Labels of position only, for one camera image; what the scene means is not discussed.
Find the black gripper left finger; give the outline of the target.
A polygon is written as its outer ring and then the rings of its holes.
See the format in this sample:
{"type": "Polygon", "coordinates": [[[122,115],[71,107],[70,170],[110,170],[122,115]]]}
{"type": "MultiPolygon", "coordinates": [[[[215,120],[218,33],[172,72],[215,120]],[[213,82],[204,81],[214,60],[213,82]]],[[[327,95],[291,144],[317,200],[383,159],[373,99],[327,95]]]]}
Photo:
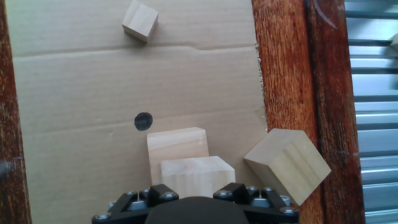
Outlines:
{"type": "Polygon", "coordinates": [[[126,192],[109,204],[107,212],[93,216],[92,224],[145,223],[154,207],[178,199],[179,195],[164,184],[139,192],[126,192]]]}

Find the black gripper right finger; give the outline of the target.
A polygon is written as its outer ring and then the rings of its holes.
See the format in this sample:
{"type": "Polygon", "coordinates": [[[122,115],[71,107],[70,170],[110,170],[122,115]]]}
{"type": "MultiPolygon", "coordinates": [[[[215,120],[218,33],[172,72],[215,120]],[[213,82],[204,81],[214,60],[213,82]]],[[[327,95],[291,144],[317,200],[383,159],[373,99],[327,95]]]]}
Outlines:
{"type": "Polygon", "coordinates": [[[290,197],[280,195],[270,187],[259,189],[232,182],[217,190],[213,198],[231,202],[243,209],[249,223],[299,222],[299,211],[291,206],[290,197]]]}

